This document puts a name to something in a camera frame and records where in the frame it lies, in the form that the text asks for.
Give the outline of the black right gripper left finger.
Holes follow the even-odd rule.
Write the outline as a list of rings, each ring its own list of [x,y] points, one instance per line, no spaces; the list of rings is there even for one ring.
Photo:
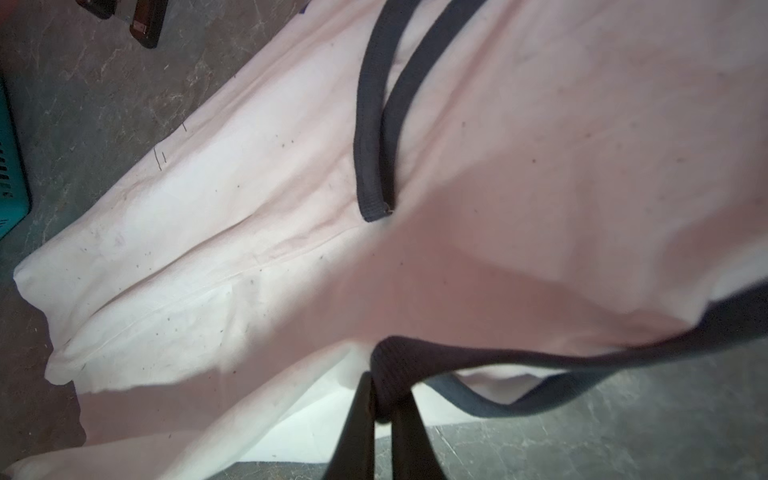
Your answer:
[[[373,480],[376,397],[372,376],[359,380],[351,407],[323,480]]]

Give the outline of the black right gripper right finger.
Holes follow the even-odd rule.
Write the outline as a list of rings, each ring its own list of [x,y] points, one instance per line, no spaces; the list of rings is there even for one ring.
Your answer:
[[[391,415],[394,480],[446,480],[412,393]]]

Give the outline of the white tank top navy trim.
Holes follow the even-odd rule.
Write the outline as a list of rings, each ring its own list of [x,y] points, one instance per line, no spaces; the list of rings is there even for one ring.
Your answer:
[[[15,269],[83,446],[207,479],[767,334],[763,1],[314,1]]]

